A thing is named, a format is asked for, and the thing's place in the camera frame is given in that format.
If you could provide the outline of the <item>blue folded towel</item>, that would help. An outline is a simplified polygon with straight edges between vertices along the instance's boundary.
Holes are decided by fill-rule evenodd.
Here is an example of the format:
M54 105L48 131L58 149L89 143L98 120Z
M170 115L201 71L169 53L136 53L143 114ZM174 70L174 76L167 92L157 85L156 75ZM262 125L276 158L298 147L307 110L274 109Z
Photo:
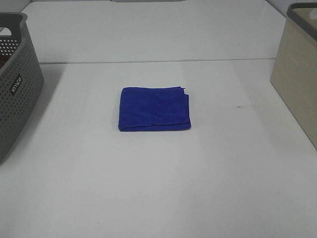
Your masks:
M120 131L180 131L190 128L189 95L184 88L122 89L118 120Z

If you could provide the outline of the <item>beige plastic storage bin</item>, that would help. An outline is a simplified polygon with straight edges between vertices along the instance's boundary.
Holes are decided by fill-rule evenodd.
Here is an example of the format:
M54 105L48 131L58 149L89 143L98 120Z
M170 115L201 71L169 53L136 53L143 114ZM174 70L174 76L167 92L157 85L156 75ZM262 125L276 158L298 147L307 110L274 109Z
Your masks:
M317 144L317 4L289 5L270 82Z

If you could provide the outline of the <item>grey perforated plastic basket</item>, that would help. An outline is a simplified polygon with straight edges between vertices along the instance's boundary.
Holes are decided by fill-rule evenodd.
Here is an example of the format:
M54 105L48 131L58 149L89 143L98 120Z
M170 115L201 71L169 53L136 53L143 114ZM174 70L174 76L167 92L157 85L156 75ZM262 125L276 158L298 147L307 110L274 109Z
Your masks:
M4 161L28 121L44 77L27 27L27 15L2 12L0 37L0 160Z

